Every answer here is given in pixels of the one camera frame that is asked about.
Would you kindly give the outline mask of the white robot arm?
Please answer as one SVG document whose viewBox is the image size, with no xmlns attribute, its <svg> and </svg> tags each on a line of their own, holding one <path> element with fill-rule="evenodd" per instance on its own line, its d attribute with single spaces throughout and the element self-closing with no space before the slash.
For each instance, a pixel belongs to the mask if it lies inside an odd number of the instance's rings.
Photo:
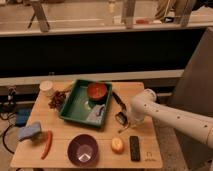
<svg viewBox="0 0 213 171">
<path fill-rule="evenodd" d="M 150 116 L 213 149 L 213 118 L 160 105 L 151 89 L 144 89 L 130 101 L 129 116 L 134 122 L 142 122 Z"/>
</svg>

